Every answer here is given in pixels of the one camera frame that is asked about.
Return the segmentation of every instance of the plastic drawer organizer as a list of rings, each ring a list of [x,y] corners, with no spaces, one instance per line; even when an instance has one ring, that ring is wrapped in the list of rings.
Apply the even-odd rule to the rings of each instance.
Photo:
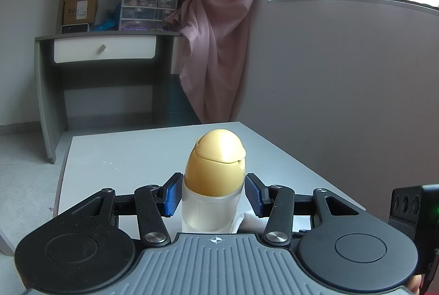
[[[119,30],[163,30],[178,0],[122,0]]]

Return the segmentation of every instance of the cabinet knob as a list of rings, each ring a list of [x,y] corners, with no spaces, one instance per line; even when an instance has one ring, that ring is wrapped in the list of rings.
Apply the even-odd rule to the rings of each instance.
[[[97,53],[102,53],[102,52],[104,52],[104,50],[107,48],[107,46],[105,46],[104,44],[102,44],[101,46],[100,46],[100,48],[98,48],[97,49]]]

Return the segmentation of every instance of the yellow bottle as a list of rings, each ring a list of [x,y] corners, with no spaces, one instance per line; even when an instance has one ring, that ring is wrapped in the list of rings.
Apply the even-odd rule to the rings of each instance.
[[[245,177],[245,150],[229,130],[197,140],[182,184],[182,230],[230,233]]]

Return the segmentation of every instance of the hand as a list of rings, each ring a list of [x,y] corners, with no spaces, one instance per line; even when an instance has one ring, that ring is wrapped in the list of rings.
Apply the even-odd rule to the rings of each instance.
[[[419,295],[419,287],[421,286],[422,275],[415,275],[407,284],[407,289],[413,292],[415,295]]]

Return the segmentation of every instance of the cable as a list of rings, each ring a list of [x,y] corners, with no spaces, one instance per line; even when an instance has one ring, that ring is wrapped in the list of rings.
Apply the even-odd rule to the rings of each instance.
[[[439,248],[436,248],[435,249],[435,257],[431,263],[431,266],[429,267],[427,274],[424,277],[424,282],[422,284],[421,290],[419,291],[419,295],[424,295],[427,292],[427,290],[429,289],[429,286],[432,283],[432,281],[436,275],[438,265],[439,265]]]

